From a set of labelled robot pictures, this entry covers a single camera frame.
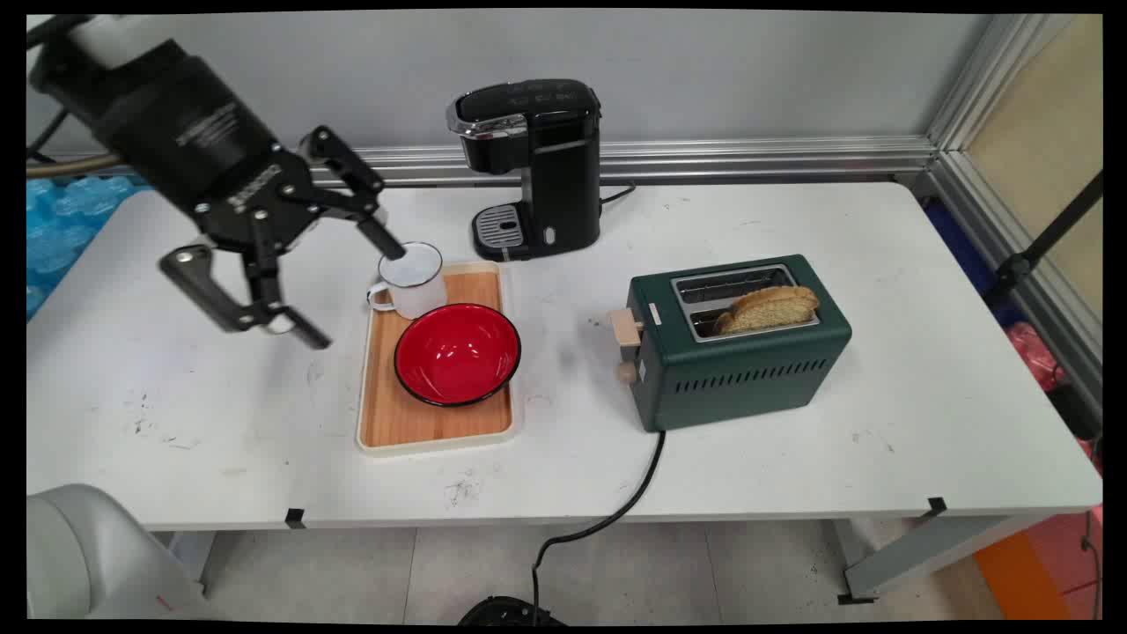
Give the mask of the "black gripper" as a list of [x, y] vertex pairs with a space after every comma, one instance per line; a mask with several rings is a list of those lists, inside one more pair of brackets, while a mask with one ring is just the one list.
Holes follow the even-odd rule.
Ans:
[[[212, 274], [213, 247], [184, 245], [158, 269], [225, 332], [287, 321], [316, 350], [331, 340], [284, 300], [279, 244], [290, 245], [311, 218], [349, 220], [379, 252], [399, 260], [405, 245], [378, 218], [384, 181], [326, 125], [298, 151], [277, 148], [259, 117], [201, 57], [165, 41], [108, 68], [66, 37], [46, 41], [32, 86], [57, 100], [214, 245], [241, 253], [249, 304], [238, 304]], [[327, 168], [349, 190], [314, 184]], [[267, 216], [255, 216], [265, 211]]]

